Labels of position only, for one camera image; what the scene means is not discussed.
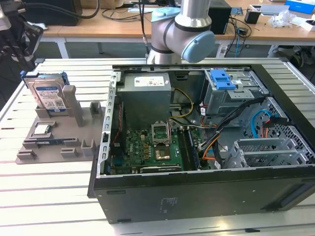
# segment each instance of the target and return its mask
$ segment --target hard drive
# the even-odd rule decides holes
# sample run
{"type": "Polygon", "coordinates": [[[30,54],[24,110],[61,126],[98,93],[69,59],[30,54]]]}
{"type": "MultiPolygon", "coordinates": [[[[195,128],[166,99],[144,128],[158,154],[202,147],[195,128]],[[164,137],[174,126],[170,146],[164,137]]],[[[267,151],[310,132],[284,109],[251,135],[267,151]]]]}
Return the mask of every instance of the hard drive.
{"type": "Polygon", "coordinates": [[[25,77],[24,81],[38,108],[46,109],[52,116],[67,115],[68,104],[63,96],[63,87],[69,85],[69,81],[65,72],[25,77]]]}

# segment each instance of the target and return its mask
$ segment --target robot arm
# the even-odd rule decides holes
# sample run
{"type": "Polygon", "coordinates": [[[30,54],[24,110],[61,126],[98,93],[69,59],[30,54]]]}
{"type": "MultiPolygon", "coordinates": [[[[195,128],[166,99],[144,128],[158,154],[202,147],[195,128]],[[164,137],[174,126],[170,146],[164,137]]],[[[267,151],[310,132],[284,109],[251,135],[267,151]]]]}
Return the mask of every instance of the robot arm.
{"type": "Polygon", "coordinates": [[[24,12],[20,0],[0,0],[0,59],[10,56],[24,71],[33,71],[33,54],[43,35],[43,29],[32,26],[20,15],[24,12]]]}
{"type": "Polygon", "coordinates": [[[152,13],[152,49],[147,64],[192,63],[205,59],[215,43],[208,15],[210,0],[182,0],[181,9],[152,13]]]}

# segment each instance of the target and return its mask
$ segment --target motherboard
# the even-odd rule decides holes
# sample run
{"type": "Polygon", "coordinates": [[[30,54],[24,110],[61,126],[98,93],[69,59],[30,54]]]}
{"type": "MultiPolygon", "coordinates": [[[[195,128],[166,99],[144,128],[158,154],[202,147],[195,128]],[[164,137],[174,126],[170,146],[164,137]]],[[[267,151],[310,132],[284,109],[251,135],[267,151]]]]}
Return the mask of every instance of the motherboard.
{"type": "Polygon", "coordinates": [[[145,129],[126,132],[126,151],[112,159],[112,173],[116,175],[183,171],[197,169],[201,143],[198,129],[145,129]]]}

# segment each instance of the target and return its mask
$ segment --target desk leg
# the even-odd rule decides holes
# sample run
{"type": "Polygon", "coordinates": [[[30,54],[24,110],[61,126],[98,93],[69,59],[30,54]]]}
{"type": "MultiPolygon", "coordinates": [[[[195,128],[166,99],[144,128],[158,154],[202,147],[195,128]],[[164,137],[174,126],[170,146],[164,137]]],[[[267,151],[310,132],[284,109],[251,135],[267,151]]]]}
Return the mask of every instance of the desk leg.
{"type": "Polygon", "coordinates": [[[98,47],[98,53],[99,54],[103,54],[104,53],[103,44],[102,43],[97,43],[97,47],[98,47]]]}
{"type": "Polygon", "coordinates": [[[65,47],[65,39],[64,38],[58,38],[56,42],[58,44],[58,48],[59,48],[61,57],[63,59],[68,59],[69,55],[67,52],[67,48],[65,47]]]}
{"type": "Polygon", "coordinates": [[[275,58],[276,57],[276,55],[274,54],[274,50],[278,47],[279,47],[279,45],[271,45],[269,52],[268,52],[269,58],[275,58]]]}
{"type": "Polygon", "coordinates": [[[229,45],[228,41],[220,42],[216,58],[224,58],[225,57],[228,45],[229,45]]]}

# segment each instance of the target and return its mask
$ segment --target gray robot arm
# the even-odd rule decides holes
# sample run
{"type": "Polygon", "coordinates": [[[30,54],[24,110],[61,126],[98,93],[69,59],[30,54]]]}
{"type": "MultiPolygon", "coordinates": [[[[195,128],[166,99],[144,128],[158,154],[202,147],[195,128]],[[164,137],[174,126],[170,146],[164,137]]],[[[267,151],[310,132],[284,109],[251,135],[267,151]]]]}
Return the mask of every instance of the gray robot arm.
{"type": "Polygon", "coordinates": [[[210,0],[182,0],[182,7],[164,7],[152,13],[152,48],[147,64],[196,63],[211,52],[210,0]]]}

